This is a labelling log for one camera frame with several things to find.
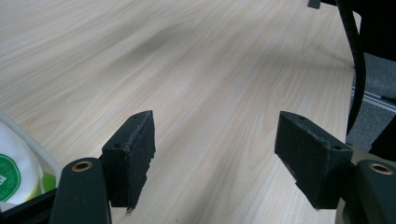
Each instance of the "green label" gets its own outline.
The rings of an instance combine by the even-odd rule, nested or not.
[[[10,157],[0,154],[0,202],[6,202],[21,184],[21,173]]]

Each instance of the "table surface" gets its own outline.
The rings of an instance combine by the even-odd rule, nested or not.
[[[114,223],[334,223],[274,154],[280,110],[345,140],[353,62],[304,0],[0,3],[0,109],[64,167],[153,110],[155,158]]]

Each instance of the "gray fabric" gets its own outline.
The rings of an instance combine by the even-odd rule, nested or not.
[[[366,91],[396,98],[396,62],[365,54],[367,78]],[[389,124],[395,113],[363,102],[358,119],[346,142],[360,149],[369,150],[371,144]]]

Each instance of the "black cable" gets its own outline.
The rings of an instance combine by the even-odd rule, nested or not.
[[[355,94],[353,96],[352,106],[349,111],[346,134],[349,134],[361,110],[363,101],[364,88],[366,84],[366,63],[364,61],[364,52],[359,37],[358,28],[355,18],[353,17],[352,7],[348,0],[335,0],[340,12],[341,20],[346,30],[346,37],[352,51],[353,62],[355,64]]]

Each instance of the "green and white object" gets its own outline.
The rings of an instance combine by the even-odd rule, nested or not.
[[[61,169],[32,137],[0,111],[0,209],[55,189]]]

